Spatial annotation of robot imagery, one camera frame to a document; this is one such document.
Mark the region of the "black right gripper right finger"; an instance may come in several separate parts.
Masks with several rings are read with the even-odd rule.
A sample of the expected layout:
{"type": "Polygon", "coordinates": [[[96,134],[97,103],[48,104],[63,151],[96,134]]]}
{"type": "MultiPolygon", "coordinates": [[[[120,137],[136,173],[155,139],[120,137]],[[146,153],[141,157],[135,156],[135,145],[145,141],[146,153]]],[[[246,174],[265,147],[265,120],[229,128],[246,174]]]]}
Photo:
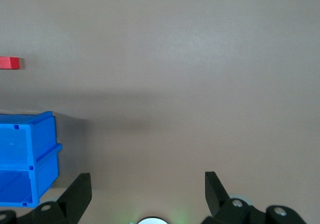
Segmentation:
{"type": "Polygon", "coordinates": [[[214,171],[204,176],[205,198],[211,215],[201,224],[307,224],[287,206],[271,205],[262,212],[240,198],[231,198],[214,171]]]}

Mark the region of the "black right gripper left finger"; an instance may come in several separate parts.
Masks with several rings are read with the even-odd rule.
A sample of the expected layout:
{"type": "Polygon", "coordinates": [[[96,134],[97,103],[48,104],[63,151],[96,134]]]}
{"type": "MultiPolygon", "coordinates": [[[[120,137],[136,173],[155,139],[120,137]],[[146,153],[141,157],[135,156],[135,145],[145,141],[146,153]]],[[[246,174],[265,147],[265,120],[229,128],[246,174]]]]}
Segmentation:
{"type": "Polygon", "coordinates": [[[25,215],[0,211],[0,224],[78,224],[92,200],[90,176],[81,173],[57,201],[42,203],[25,215]]]}

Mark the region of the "red cube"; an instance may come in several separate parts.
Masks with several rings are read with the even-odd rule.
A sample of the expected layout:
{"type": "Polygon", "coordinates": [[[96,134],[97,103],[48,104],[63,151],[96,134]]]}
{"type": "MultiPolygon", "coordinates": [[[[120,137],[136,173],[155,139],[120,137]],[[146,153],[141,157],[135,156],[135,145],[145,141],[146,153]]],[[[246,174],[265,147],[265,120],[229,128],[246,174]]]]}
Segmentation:
{"type": "Polygon", "coordinates": [[[19,58],[0,56],[0,69],[7,69],[7,70],[20,69],[19,58]]]}

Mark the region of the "blue plastic storage bin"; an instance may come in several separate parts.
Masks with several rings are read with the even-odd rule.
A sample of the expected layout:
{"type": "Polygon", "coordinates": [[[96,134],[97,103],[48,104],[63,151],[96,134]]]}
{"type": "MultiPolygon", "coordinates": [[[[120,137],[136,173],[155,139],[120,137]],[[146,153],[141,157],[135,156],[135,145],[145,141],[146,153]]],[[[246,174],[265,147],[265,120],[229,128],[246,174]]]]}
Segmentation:
{"type": "Polygon", "coordinates": [[[36,207],[58,178],[55,120],[51,111],[0,114],[0,206],[36,207]]]}

